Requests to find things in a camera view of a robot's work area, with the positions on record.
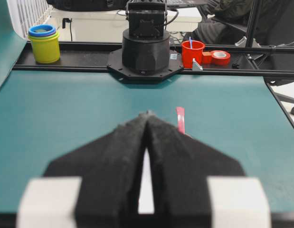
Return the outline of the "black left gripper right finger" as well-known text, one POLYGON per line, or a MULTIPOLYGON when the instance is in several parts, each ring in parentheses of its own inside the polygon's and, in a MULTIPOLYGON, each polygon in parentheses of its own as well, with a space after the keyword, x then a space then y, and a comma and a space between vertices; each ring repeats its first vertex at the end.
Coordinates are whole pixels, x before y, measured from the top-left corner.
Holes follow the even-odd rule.
POLYGON ((245 176, 241 164, 151 115, 146 122, 155 214, 164 228, 209 228, 208 176, 245 176))

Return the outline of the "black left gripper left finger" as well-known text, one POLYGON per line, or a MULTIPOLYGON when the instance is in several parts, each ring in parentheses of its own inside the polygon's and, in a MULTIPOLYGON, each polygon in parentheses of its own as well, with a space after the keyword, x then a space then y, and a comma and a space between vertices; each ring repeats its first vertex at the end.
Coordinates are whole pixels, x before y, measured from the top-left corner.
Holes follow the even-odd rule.
POLYGON ((138 215, 147 115, 52 160, 45 177, 80 176, 79 228, 119 228, 138 215))

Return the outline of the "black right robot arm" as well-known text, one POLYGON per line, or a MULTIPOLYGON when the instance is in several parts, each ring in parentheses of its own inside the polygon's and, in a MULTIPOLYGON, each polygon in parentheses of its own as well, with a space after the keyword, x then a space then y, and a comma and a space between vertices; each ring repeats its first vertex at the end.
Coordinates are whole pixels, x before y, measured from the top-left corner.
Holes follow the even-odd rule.
POLYGON ((108 69, 129 80, 152 81, 184 69, 181 54, 170 49, 166 2, 130 0, 125 14, 129 28, 123 31, 122 48, 109 54, 108 69))

